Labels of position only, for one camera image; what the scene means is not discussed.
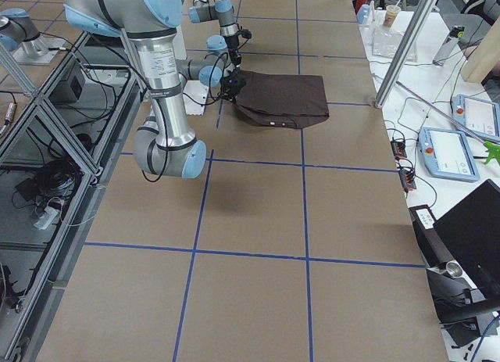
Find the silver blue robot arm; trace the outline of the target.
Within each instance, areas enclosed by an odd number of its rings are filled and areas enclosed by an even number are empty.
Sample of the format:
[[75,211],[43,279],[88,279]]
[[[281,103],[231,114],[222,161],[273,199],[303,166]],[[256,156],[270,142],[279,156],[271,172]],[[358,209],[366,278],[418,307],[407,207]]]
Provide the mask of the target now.
[[150,116],[138,128],[134,158],[153,175],[196,178],[205,164],[206,145],[187,120],[184,86],[198,80],[220,86],[223,99],[242,87],[239,38],[250,38],[234,15],[231,0],[195,0],[188,10],[192,23],[217,21],[220,34],[208,38],[203,60],[178,59],[174,38],[182,21],[181,0],[65,0],[68,22],[88,33],[118,38],[126,34],[135,47],[138,73],[152,98]]
[[222,52],[225,50],[229,55],[232,70],[240,70],[241,54],[239,53],[242,36],[241,27],[234,15],[234,7],[231,0],[193,0],[192,7],[188,10],[192,23],[204,23],[217,21],[220,26],[220,34],[213,35],[206,40],[209,51]]

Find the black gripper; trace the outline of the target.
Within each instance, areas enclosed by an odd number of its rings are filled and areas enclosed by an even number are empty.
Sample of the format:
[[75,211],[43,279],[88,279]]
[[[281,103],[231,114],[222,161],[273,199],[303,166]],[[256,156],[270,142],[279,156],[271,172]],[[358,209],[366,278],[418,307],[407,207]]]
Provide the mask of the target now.
[[246,85],[243,77],[225,77],[220,82],[220,98],[234,101],[241,89]]
[[240,73],[241,72],[241,67],[240,67],[240,52],[239,52],[239,45],[229,45],[227,48],[230,61],[234,65],[234,72],[235,73]]

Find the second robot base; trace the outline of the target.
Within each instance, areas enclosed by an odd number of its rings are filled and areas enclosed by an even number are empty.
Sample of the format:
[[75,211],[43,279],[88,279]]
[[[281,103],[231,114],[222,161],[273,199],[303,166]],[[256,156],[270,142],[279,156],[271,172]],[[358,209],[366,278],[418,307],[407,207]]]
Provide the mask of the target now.
[[64,38],[48,38],[35,26],[26,10],[1,11],[1,45],[23,65],[48,65],[62,49]]

